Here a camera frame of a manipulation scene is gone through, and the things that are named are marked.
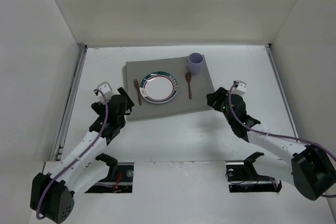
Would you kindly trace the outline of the grey cloth placemat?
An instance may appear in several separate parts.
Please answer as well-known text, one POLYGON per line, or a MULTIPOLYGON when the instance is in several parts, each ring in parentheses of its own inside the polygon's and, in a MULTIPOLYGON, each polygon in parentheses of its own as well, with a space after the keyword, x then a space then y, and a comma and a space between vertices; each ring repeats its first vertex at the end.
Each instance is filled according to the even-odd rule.
POLYGON ((206 60, 201 64, 200 72, 192 75, 191 92, 189 98, 188 84, 185 74, 188 72, 188 57, 168 58, 148 61, 129 61, 123 68, 124 89, 134 102, 135 106, 128 116, 129 121, 150 120, 168 116, 207 111, 211 108, 207 105, 206 95, 215 92, 211 75, 206 60), (152 98, 141 98, 139 105, 138 95, 134 86, 137 79, 139 86, 144 86, 146 78, 152 73, 158 73, 170 77, 177 90, 171 91, 172 97, 166 102, 157 103, 152 98))

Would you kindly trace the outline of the dark wooden fork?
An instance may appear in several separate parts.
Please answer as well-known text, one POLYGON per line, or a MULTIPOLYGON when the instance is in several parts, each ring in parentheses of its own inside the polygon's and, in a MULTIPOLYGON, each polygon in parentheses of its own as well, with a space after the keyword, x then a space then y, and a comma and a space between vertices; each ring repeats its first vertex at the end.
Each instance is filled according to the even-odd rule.
POLYGON ((140 93, 140 85, 137 79, 133 80, 134 87, 136 88, 137 96, 138 96, 138 103, 139 105, 142 105, 142 100, 141 100, 141 93, 140 93))

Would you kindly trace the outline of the dark wooden spoon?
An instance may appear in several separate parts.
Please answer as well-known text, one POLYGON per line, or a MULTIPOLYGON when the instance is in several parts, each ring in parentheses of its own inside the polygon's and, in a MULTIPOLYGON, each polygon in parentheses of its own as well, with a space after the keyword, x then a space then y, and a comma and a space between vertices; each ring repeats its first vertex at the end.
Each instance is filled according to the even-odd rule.
POLYGON ((192 79, 192 75, 190 72, 187 72, 185 74, 185 80, 187 82, 188 85, 188 97, 191 100, 192 99, 192 91, 191 91, 191 79, 192 79))

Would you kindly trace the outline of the white plate with coloured rim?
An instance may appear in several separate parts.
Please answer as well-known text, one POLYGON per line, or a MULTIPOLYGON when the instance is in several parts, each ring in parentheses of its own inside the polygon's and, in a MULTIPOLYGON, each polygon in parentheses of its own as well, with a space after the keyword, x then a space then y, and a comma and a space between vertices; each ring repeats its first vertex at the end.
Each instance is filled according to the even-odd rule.
POLYGON ((153 104, 171 101, 176 96, 178 88, 177 79, 165 71, 151 72, 139 84, 142 98, 153 104))

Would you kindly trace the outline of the lilac plastic cup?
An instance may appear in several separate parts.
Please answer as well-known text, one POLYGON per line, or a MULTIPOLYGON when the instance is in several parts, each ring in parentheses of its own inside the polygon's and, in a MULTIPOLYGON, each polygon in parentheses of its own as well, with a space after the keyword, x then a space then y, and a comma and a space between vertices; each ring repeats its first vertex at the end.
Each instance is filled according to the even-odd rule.
POLYGON ((204 56, 199 53, 191 53, 188 56, 188 70, 191 74, 198 74, 202 68, 204 56))

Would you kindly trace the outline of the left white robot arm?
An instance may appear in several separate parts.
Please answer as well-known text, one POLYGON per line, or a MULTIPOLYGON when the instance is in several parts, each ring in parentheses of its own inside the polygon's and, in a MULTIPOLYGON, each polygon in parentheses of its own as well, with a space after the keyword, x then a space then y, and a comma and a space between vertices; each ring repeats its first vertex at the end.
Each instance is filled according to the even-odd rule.
POLYGON ((94 90, 98 102, 91 105, 98 117, 80 143, 48 173, 38 173, 32 181, 30 208, 36 218, 63 223, 72 212, 76 200, 91 187, 115 190, 122 179, 118 161, 104 153, 126 124, 134 103, 124 88, 114 94, 103 82, 94 90))

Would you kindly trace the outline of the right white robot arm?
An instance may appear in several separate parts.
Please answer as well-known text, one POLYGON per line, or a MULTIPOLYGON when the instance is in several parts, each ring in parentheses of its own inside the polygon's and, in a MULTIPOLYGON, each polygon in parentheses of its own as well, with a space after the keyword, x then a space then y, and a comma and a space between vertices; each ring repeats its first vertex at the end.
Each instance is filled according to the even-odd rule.
POLYGON ((262 152, 255 152, 244 160, 249 175, 269 176, 292 184, 309 200, 326 197, 335 185, 335 159, 320 144, 293 136, 271 133, 259 120, 247 114, 243 95, 246 84, 235 81, 229 90, 220 87, 207 94, 207 105, 223 113, 233 133, 249 144, 257 145, 277 156, 269 161, 262 152))

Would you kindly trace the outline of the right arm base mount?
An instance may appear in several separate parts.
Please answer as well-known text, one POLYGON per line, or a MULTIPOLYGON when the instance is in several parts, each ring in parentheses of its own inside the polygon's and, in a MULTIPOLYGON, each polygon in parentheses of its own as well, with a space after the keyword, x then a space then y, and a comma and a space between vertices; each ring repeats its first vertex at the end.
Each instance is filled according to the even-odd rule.
POLYGON ((242 161, 226 163, 225 178, 230 193, 279 193, 282 182, 273 177, 257 174, 254 162, 264 153, 255 152, 242 161))

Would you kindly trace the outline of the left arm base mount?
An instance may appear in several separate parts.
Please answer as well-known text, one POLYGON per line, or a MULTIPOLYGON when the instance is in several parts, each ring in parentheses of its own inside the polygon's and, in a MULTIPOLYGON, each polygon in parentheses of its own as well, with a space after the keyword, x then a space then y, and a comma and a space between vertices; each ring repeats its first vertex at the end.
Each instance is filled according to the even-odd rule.
POLYGON ((96 160, 103 161, 108 167, 107 175, 86 191, 86 194, 126 194, 132 193, 134 163, 119 163, 117 159, 100 154, 96 160))

